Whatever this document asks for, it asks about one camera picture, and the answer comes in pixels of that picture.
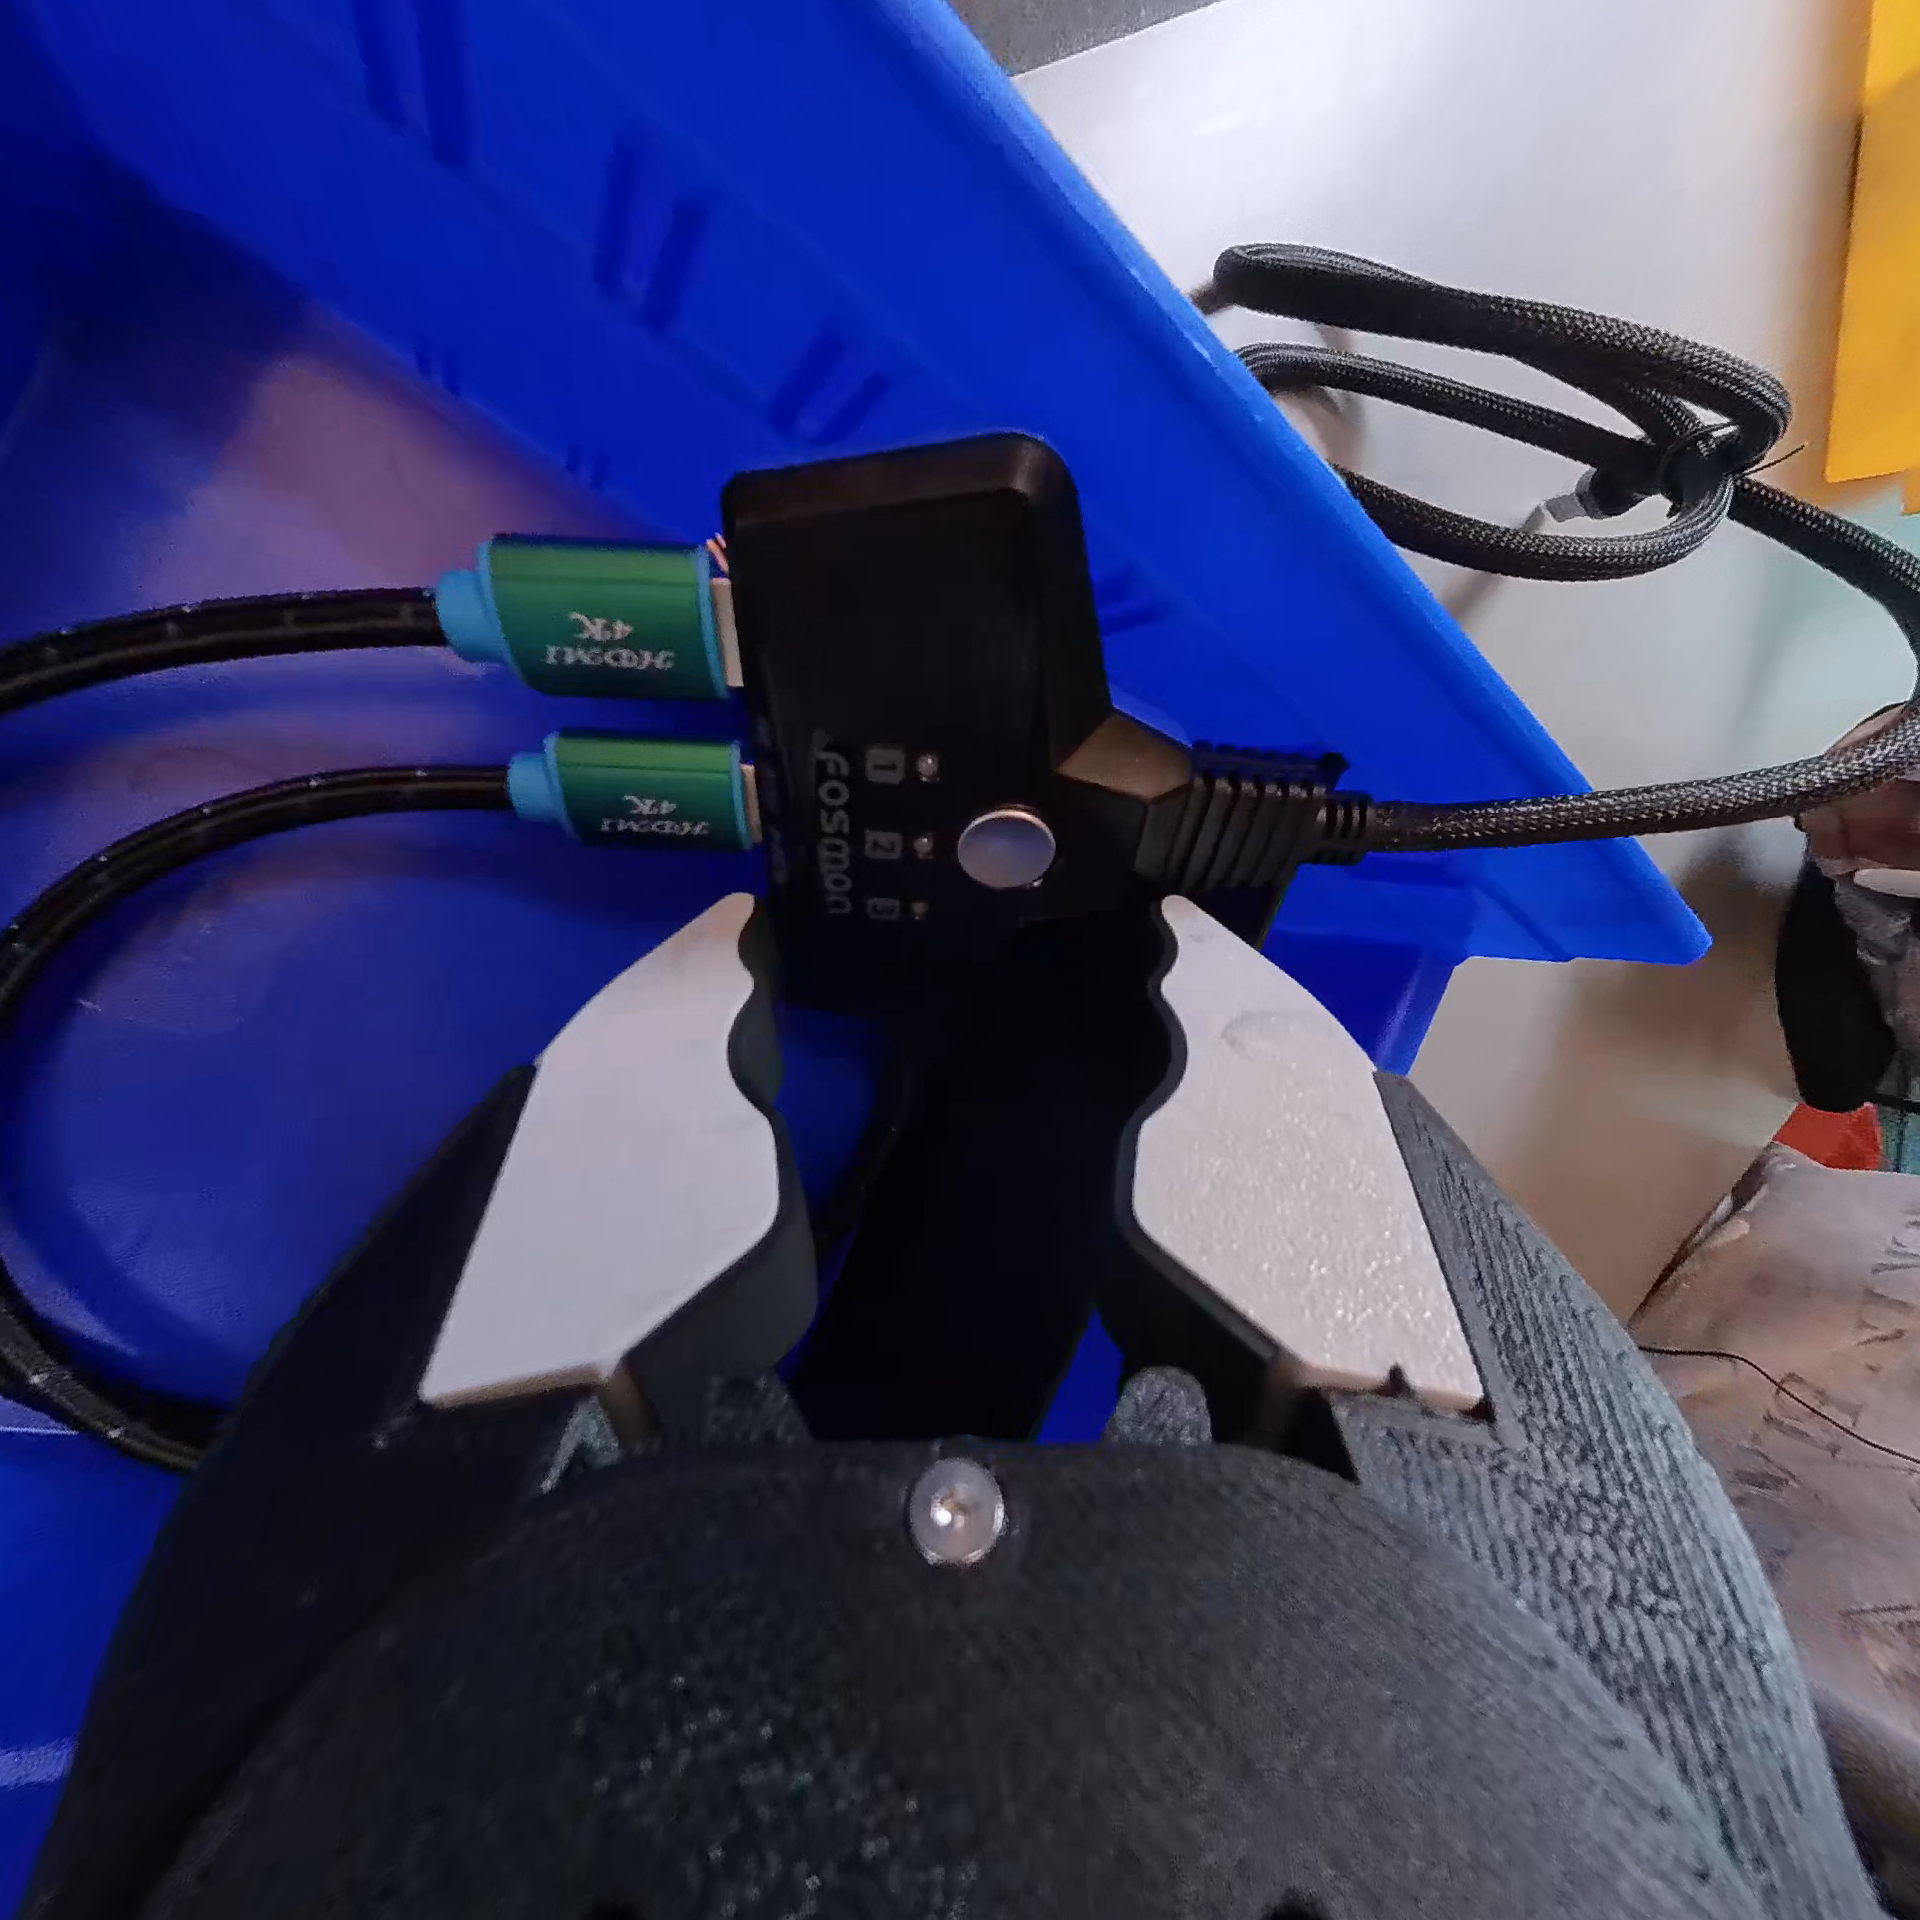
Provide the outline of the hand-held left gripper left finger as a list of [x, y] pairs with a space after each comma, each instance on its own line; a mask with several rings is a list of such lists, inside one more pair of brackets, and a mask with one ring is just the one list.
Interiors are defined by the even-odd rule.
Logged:
[[429, 1407], [584, 1389], [617, 1427], [693, 1433], [819, 1307], [777, 1111], [777, 954], [722, 896], [615, 976], [535, 1062], [418, 1383]]

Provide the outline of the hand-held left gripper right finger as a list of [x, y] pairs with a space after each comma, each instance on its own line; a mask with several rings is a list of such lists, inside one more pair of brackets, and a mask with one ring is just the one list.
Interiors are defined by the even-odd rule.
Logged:
[[1120, 1266], [1100, 1313], [1216, 1424], [1291, 1391], [1485, 1400], [1383, 1081], [1346, 1029], [1197, 902], [1153, 905], [1146, 1010], [1169, 1056], [1125, 1122]]

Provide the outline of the black hdmi switch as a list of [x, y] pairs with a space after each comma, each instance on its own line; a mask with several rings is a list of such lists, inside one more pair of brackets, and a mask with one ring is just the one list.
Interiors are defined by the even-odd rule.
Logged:
[[914, 1014], [1009, 942], [1147, 897], [1273, 912], [1353, 863], [1337, 757], [1123, 711], [1065, 458], [989, 433], [745, 470], [722, 493], [785, 985]]

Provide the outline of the blue storage bin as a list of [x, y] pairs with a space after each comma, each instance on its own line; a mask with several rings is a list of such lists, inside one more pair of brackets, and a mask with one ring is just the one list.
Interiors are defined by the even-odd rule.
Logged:
[[[1119, 691], [1381, 800], [1583, 771], [943, 5], [4, 5], [4, 634], [697, 544], [735, 472], [999, 430]], [[196, 858], [4, 1091], [7, 1259], [203, 1424], [497, 1079], [749, 854], [426, 814]]]

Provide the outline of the yellow divided storage bin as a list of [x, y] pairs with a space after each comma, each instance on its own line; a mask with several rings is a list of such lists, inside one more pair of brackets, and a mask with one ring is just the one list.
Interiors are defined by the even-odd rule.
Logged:
[[1824, 472], [1919, 514], [1919, 5], [1867, 11]]

